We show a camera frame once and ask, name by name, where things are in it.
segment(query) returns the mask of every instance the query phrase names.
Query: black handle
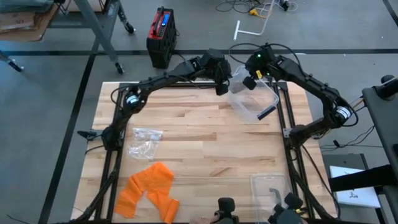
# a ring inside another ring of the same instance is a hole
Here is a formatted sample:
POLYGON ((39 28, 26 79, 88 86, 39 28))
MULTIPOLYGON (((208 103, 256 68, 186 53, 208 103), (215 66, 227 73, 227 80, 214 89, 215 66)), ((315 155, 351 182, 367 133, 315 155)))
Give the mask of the black handle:
MULTIPOLYGON (((393 75, 386 75, 381 78, 381 81, 382 83, 385 83, 389 80, 392 80, 393 78, 395 78, 393 75)), ((392 97, 398 92, 398 80, 393 80, 384 85, 377 86, 376 91, 381 98, 389 100, 390 97, 392 97)))
POLYGON ((160 7, 159 15, 157 16, 157 19, 155 22, 155 26, 154 26, 154 30, 153 30, 154 35, 156 35, 156 29, 157 29, 157 26, 159 25, 160 17, 163 14, 163 12, 164 12, 164 7, 162 6, 162 7, 160 7))

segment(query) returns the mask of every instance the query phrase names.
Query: white paper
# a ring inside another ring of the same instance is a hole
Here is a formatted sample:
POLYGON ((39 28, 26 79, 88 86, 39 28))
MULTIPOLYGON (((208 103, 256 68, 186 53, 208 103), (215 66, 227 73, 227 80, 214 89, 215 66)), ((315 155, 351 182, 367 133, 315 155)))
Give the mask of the white paper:
MULTIPOLYGON (((339 177, 347 174, 354 174, 361 172, 360 169, 352 169, 345 167, 330 166, 331 177, 339 177)), ((336 200, 338 203, 346 205, 357 205, 371 208, 380 208, 380 202, 377 197, 376 191, 373 187, 365 187, 354 190, 344 190, 335 192, 336 200)))

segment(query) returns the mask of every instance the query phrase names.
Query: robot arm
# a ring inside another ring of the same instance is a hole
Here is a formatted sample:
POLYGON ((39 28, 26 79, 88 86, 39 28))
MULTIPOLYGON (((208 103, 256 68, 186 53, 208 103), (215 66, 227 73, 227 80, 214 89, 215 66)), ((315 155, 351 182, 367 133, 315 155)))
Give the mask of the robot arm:
POLYGON ((153 91, 180 81, 204 78, 214 80, 216 94, 223 95, 228 92, 228 86, 224 82, 230 77, 231 67, 224 55, 217 50, 210 49, 202 57, 186 60, 167 73, 125 87, 126 94, 122 105, 120 105, 121 113, 101 134, 105 149, 113 151, 118 147, 121 131, 126 127, 130 117, 145 107, 147 99, 153 91))
POLYGON ((301 65, 293 60, 281 55, 276 57, 269 44, 256 50, 245 63, 245 67, 250 77, 245 78, 243 83, 249 89, 255 88, 255 79, 272 77, 276 81, 294 82, 322 101, 323 118, 307 125, 296 125, 290 130, 289 137, 293 146, 301 146, 313 135, 342 127, 351 116, 351 106, 340 96, 338 90, 313 78, 311 74, 306 74, 301 65))

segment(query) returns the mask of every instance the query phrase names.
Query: clear plastic bag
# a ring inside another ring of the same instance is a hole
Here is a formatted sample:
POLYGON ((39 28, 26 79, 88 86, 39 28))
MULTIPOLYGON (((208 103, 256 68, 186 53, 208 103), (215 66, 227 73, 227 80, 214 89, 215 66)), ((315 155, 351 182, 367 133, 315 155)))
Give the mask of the clear plastic bag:
POLYGON ((133 128, 134 141, 129 145, 128 154, 136 159, 153 159, 163 131, 147 128, 133 128))

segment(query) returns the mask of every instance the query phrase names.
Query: clear plastic container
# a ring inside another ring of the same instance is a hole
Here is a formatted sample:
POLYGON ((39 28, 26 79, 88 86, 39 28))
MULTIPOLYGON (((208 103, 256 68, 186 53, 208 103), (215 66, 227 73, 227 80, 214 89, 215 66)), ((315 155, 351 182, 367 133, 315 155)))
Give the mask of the clear plastic container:
POLYGON ((274 110, 279 102, 278 96, 262 80, 256 80, 256 87, 249 90, 243 85, 244 78, 250 76, 244 65, 239 66, 229 79, 228 103, 234 108, 240 120, 255 123, 262 115, 274 110))
POLYGON ((286 195, 290 192, 283 175, 254 175, 250 178, 252 204, 256 223, 268 223, 268 218, 274 214, 274 207, 279 203, 282 207, 286 195))

